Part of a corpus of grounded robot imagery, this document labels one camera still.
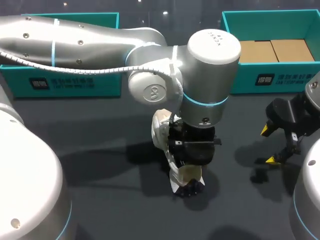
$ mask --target cable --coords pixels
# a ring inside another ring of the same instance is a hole
[[[24,60],[20,57],[16,57],[4,51],[0,51],[0,56],[17,63],[18,65],[23,65],[27,67],[32,67],[32,68],[41,69],[41,70],[50,71],[50,72],[56,72],[56,73],[79,74],[79,75],[103,75],[103,74],[126,73],[131,71],[142,71],[142,72],[159,75],[166,81],[168,86],[172,84],[172,82],[168,82],[168,81],[173,80],[173,77],[170,74],[167,74],[164,71],[161,71],[159,69],[155,69],[153,67],[147,67],[147,66],[125,66],[125,67],[117,67],[117,68],[110,68],[110,69],[83,70],[83,69],[63,68],[63,67],[56,67],[56,66],[46,66],[46,65],[35,63],[32,61]],[[177,78],[175,78],[175,81],[178,86],[178,94],[179,94],[178,101],[179,103],[181,103],[183,99],[183,87]]]

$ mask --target teal box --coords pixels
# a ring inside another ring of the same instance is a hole
[[[119,27],[118,12],[26,15],[70,20],[108,28]],[[119,73],[61,74],[12,65],[1,65],[0,72],[15,98],[120,97],[121,95],[121,74]]]
[[[221,28],[239,41],[304,39],[314,59],[239,63],[232,94],[302,92],[306,83],[320,71],[320,13],[316,9],[224,11]]]

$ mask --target printed logo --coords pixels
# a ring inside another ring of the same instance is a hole
[[[49,85],[47,79],[44,77],[31,77],[29,78],[30,84],[34,90],[48,90]]]
[[[269,86],[272,84],[272,81],[274,80],[275,75],[274,74],[259,74],[256,78],[255,85],[256,86]]]

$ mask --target dark floor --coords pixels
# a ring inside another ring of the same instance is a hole
[[[120,12],[121,28],[150,26],[168,44],[181,45],[199,29],[217,28],[225,10],[318,7],[318,0],[1,0],[0,15]],[[260,132],[267,104],[290,95],[231,96],[216,126],[223,145],[204,173],[205,192],[180,199],[150,142],[155,109],[134,102],[125,80],[122,88],[120,99],[14,102],[27,127],[61,160],[79,221],[77,240],[293,239],[288,209],[297,165],[320,133],[303,140],[302,156],[290,160],[295,165],[253,164],[284,146],[282,132],[270,138]]]

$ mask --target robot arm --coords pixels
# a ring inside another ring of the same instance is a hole
[[[201,169],[211,162],[215,125],[221,120],[241,53],[230,33],[206,29],[187,45],[167,46],[152,28],[113,29],[39,17],[0,17],[0,64],[69,74],[126,73],[131,95],[157,105],[175,99],[178,108],[159,110],[152,121],[154,145],[172,170],[171,187],[181,195],[198,192]]]
[[[270,157],[268,164],[284,164],[293,154],[300,154],[300,141],[320,128],[320,72],[306,85],[304,92],[291,100],[276,98],[266,107],[267,122],[261,135],[268,137],[275,130],[283,129],[286,146]]]

